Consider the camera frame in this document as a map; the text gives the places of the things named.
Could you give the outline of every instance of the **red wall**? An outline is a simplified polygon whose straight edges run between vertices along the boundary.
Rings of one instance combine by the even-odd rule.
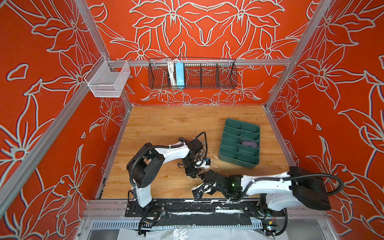
[[[289,58],[318,1],[87,0],[114,60],[194,56]],[[239,68],[232,90],[151,90],[144,67],[126,91],[136,105],[262,104],[283,66]]]
[[[298,165],[346,183],[331,197],[342,239],[384,238],[383,13],[334,1],[271,109]]]
[[[1,3],[0,186],[100,57],[72,0]],[[1,239],[73,238],[127,109],[90,92],[0,220]]]

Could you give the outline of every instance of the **wooden tabletop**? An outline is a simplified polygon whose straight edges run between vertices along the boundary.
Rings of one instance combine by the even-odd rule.
[[[260,126],[260,164],[247,169],[223,162],[218,158],[225,120],[237,119]],[[121,140],[117,156],[106,181],[103,199],[126,199],[131,189],[128,162],[147,142],[170,145],[179,137],[192,140],[197,134],[207,133],[210,169],[222,175],[273,175],[288,171],[288,163],[277,142],[262,106],[135,106]],[[164,164],[151,184],[153,198],[193,198],[191,188],[199,185],[199,178],[185,175],[177,166],[180,160]],[[223,197],[219,192],[213,196]]]

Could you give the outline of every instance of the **white metal basket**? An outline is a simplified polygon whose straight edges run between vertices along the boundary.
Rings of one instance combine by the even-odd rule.
[[[131,69],[126,61],[121,71],[118,72],[114,67],[109,67],[108,62],[104,56],[101,56],[93,67],[93,69],[99,68],[94,74],[88,74],[85,81],[95,97],[118,98],[124,89]]]

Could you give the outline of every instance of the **purple object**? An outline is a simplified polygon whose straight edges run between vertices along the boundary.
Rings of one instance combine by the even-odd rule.
[[[241,140],[241,141],[240,141],[240,144],[241,144],[241,145],[246,145],[246,146],[248,146],[248,147],[254,147],[254,148],[257,148],[257,142]]]

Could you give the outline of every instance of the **green storage box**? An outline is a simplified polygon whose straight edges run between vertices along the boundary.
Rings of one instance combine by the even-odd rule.
[[[257,148],[242,145],[241,140],[256,142]],[[255,167],[260,163],[260,127],[228,118],[225,121],[218,158],[242,167]]]

